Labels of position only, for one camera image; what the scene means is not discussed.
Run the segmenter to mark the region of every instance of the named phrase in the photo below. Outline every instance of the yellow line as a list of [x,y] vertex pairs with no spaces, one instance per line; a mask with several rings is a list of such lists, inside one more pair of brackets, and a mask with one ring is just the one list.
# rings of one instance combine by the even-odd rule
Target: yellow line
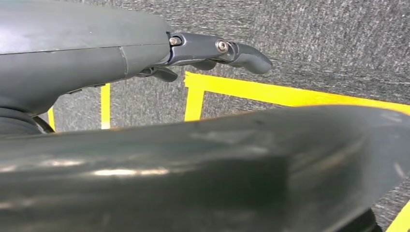
[[47,112],[47,116],[48,116],[48,124],[51,126],[51,128],[53,128],[53,130],[56,130],[56,123],[54,122],[54,109],[53,107],[51,107],[48,112]]
[[197,87],[191,87],[188,89],[187,106],[185,109],[186,122],[201,119],[204,94],[204,90]]
[[101,87],[101,129],[111,127],[111,85]]
[[185,86],[285,106],[348,104],[397,110],[410,114],[410,105],[350,97],[292,87],[268,85],[186,72]]
[[408,202],[386,232],[409,232],[410,231],[410,202]]

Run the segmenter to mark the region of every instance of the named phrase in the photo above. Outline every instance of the gray carpet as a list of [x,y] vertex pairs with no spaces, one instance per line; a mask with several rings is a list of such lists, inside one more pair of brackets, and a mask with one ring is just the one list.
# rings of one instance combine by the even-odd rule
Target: gray carpet
[[[164,17],[176,30],[219,35],[264,51],[274,70],[256,76],[218,66],[210,73],[410,104],[410,1],[408,0],[83,0]],[[182,74],[185,68],[175,68]],[[116,127],[182,121],[186,89],[182,79],[154,78],[112,85]],[[98,129],[99,90],[63,96],[56,104],[60,131]],[[207,94],[203,116],[275,107],[220,94]],[[386,228],[410,199],[405,181],[374,210]]]

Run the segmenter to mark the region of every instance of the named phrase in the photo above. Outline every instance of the dark gray plastic body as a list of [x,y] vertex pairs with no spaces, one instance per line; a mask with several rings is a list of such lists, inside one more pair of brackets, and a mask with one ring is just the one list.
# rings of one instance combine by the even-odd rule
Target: dark gray plastic body
[[30,116],[88,86],[168,59],[160,17],[46,0],[0,0],[0,108]]
[[0,140],[2,232],[335,232],[410,171],[410,117],[283,108]]
[[143,12],[54,0],[0,0],[0,54],[167,44],[170,27]]

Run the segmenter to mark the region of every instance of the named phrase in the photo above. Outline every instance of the metal screw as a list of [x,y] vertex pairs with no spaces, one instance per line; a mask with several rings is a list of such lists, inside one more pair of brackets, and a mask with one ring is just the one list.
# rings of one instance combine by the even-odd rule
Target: metal screw
[[182,40],[179,37],[172,37],[169,38],[169,44],[172,46],[180,45],[182,44]]
[[225,53],[225,52],[227,52],[228,49],[229,49],[228,43],[225,42],[225,41],[223,41],[223,40],[218,40],[218,41],[216,42],[216,47],[217,47],[217,50],[218,50],[219,52],[221,52],[221,53]]

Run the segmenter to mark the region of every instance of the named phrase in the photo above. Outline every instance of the yellow floor marking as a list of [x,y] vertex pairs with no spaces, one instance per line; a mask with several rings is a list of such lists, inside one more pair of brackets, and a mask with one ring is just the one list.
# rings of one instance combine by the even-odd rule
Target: yellow floor marking
[[204,102],[205,91],[200,88],[190,88],[187,96],[187,106],[185,109],[185,121],[194,121],[201,118],[202,103]]
[[54,109],[53,107],[51,107],[48,111],[47,111],[47,116],[48,116],[48,124],[51,126],[51,128],[53,128],[53,130],[56,130],[56,123],[54,122]]
[[188,87],[187,108],[185,111],[185,120],[188,119],[188,121],[199,120],[201,118],[201,112],[195,105],[197,104],[202,108],[204,97],[200,94],[191,93],[191,91],[199,92],[199,90],[284,106],[348,104],[392,109],[410,114],[410,105],[405,104],[262,84],[191,72],[185,72],[185,86]]
[[111,84],[101,87],[101,129],[111,127]]
[[410,232],[410,202],[401,209],[386,232]]

